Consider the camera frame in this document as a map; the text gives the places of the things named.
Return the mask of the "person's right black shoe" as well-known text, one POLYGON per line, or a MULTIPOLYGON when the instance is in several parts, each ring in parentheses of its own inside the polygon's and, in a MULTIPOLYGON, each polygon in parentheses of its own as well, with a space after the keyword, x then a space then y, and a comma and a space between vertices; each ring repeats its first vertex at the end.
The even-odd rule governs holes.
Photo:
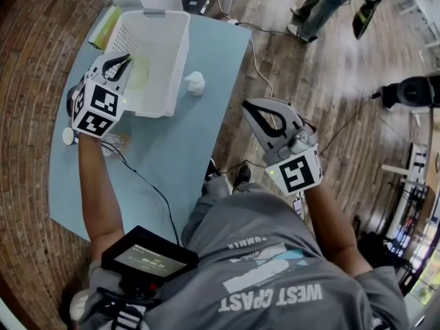
POLYGON ((240 184, 249 183, 251 177, 252 171, 250 170, 249 166, 247 164, 241 165, 235 177, 234 187, 238 187, 240 184))

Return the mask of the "black office chair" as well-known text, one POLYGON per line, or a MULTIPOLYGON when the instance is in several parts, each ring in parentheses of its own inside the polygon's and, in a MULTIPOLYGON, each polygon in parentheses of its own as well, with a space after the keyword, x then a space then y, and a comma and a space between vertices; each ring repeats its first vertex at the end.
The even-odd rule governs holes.
POLYGON ((385 109, 391 109, 396 104, 412 108, 440 108, 440 72, 413 76, 380 87, 371 98, 379 98, 385 109))

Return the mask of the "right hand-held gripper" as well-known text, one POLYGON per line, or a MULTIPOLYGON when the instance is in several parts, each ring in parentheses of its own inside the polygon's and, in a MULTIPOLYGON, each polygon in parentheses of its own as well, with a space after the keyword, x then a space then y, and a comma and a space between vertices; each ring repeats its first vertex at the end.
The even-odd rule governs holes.
POLYGON ((266 173, 284 195, 293 195, 317 186, 323 171, 318 153, 318 134, 310 123, 303 125, 294 108, 275 98, 252 98, 242 102, 243 115, 252 132, 266 152, 266 173), (268 116, 276 116, 281 128, 275 129, 268 116), (273 139, 280 140, 273 148, 273 139))

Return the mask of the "person's left black shoe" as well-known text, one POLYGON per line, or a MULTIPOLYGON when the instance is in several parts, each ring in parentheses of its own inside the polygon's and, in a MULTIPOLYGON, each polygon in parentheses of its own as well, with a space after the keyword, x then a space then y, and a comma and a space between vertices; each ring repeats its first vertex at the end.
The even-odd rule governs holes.
POLYGON ((220 175, 221 175, 221 173, 217 169, 214 159, 211 157, 207 171, 206 171, 205 181, 208 182, 211 179, 218 177, 220 175))

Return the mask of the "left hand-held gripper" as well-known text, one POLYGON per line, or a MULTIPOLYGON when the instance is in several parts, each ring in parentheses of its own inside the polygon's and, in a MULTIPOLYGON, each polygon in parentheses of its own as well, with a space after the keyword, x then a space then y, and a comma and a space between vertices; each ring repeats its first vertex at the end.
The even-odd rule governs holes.
POLYGON ((126 52, 109 52, 97 57, 85 74, 78 97, 74 101, 73 130, 102 139, 119 122, 127 108, 123 92, 134 62, 126 52), (117 67, 114 75, 107 76, 117 67))

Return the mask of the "grey printed t-shirt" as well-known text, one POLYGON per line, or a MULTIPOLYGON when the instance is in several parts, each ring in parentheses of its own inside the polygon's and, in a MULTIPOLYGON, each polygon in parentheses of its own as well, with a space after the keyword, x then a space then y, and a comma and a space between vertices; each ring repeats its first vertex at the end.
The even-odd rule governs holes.
POLYGON ((391 267, 355 278, 328 261, 284 200, 244 184, 187 247, 196 269, 165 284, 150 330, 409 330, 391 267))

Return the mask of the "blue and white cup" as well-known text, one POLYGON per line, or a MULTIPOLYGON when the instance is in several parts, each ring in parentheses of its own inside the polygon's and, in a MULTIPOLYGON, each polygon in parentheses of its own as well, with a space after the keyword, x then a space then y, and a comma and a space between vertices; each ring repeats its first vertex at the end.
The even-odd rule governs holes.
POLYGON ((70 126, 65 127, 62 134, 63 143, 66 146, 75 145, 78 143, 78 132, 73 130, 70 126))

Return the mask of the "green carton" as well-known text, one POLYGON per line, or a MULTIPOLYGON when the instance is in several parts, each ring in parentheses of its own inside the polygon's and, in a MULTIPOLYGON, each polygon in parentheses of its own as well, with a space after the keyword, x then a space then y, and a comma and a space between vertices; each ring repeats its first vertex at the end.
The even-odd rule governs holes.
POLYGON ((105 51, 113 29, 121 14, 121 7, 115 5, 111 6, 99 19, 96 27, 92 29, 88 43, 97 50, 105 51))

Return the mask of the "person's left hand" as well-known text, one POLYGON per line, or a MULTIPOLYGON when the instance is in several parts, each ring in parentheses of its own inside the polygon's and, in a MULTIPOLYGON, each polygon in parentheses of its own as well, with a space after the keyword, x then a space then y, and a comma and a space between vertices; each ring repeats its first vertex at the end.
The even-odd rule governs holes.
POLYGON ((70 118, 73 118, 73 112, 74 112, 74 101, 76 100, 76 98, 78 97, 81 89, 83 88, 83 83, 80 82, 78 83, 76 86, 72 87, 68 92, 67 92, 67 102, 66 102, 66 107, 67 107, 67 113, 68 116, 70 118))

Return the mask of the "small printed packet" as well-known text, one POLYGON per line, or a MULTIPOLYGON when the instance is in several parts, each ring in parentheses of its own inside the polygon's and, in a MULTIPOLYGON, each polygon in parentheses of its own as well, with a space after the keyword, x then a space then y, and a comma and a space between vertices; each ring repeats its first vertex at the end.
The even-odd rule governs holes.
POLYGON ((110 133, 102 140, 102 152, 105 157, 124 153, 128 148, 130 138, 126 135, 110 133))

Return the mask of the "person's black shoe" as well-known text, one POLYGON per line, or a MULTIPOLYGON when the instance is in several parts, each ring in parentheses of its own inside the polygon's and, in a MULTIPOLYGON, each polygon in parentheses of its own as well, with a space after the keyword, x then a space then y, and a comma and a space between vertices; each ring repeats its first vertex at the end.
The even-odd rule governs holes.
POLYGON ((247 164, 241 165, 235 177, 234 187, 238 187, 240 184, 249 183, 251 177, 252 171, 250 170, 249 166, 247 164))
POLYGON ((218 177, 220 175, 221 175, 221 173, 217 169, 214 159, 211 157, 207 171, 206 171, 205 181, 208 182, 211 179, 218 177))

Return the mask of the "person's grey trousers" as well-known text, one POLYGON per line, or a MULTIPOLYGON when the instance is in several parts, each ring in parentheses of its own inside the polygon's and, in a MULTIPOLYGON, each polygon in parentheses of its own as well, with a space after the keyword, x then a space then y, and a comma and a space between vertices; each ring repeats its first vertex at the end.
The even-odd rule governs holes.
POLYGON ((219 200, 230 195, 230 188, 227 179, 223 176, 217 176, 205 181, 202 186, 202 194, 197 200, 192 210, 188 222, 181 234, 182 245, 187 248, 193 234, 199 227, 200 223, 219 200))

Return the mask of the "person's right forearm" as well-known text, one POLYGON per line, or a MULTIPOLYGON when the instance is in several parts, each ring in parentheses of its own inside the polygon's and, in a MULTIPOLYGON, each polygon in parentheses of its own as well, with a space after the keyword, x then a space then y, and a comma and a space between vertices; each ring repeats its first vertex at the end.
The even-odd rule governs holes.
POLYGON ((354 229, 325 181, 305 191, 316 240, 324 257, 355 278, 372 270, 360 254, 354 229))

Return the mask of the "person's left forearm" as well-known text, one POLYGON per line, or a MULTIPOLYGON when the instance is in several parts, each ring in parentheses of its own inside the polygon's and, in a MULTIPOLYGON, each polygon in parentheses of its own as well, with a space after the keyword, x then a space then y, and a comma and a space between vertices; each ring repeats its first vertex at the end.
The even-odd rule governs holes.
POLYGON ((79 135, 78 167, 82 216, 91 242, 91 259, 124 236, 120 205, 114 192, 102 152, 102 141, 84 133, 79 135))

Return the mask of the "black monitor screen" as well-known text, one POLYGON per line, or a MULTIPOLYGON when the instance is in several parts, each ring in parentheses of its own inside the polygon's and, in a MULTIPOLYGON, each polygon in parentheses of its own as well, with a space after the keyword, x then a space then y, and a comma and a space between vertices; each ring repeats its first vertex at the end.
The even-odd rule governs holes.
POLYGON ((133 280, 156 285, 197 267, 195 252, 136 226, 102 253, 101 266, 133 280))

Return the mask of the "black and green board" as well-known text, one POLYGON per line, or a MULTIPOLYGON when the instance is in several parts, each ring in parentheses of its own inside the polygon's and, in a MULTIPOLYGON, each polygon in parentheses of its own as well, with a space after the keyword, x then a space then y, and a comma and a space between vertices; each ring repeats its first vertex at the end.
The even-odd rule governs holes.
POLYGON ((382 0, 364 0, 364 4, 356 12, 353 22, 353 34, 357 40, 360 40, 364 35, 373 15, 382 0))

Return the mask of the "black chest rig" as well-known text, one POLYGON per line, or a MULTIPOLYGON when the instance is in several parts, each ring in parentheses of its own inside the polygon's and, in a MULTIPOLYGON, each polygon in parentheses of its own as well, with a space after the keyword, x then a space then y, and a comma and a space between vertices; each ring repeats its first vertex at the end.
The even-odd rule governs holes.
POLYGON ((161 304, 155 285, 121 280, 118 287, 97 288, 78 330, 150 330, 146 314, 161 304))

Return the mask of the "white plastic basket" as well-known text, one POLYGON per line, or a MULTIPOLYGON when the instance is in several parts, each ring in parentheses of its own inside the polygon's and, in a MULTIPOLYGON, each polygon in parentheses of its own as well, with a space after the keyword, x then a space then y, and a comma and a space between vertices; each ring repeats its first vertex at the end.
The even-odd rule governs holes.
POLYGON ((124 90, 128 111, 148 118, 174 115, 189 50, 189 25, 189 13, 182 11, 133 10, 121 14, 105 52, 143 55, 150 60, 145 86, 126 86, 124 90))

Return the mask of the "light blue table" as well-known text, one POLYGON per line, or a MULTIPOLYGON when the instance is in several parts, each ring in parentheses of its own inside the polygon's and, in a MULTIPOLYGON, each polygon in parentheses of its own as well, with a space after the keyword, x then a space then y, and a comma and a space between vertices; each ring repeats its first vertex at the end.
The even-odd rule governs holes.
MULTIPOLYGON (((126 109, 108 132, 130 138, 124 153, 106 157, 124 229, 142 226, 169 241, 177 239, 200 196, 251 35, 237 25, 189 15, 189 50, 174 115, 136 116, 127 110, 125 97, 126 109), (206 82, 202 96, 193 96, 184 80, 195 71, 201 72, 206 82)), ((78 144, 66 146, 62 134, 65 127, 72 127, 67 92, 84 79, 104 53, 88 40, 80 48, 63 92, 49 157, 50 216, 83 238, 87 231, 82 215, 78 144)))

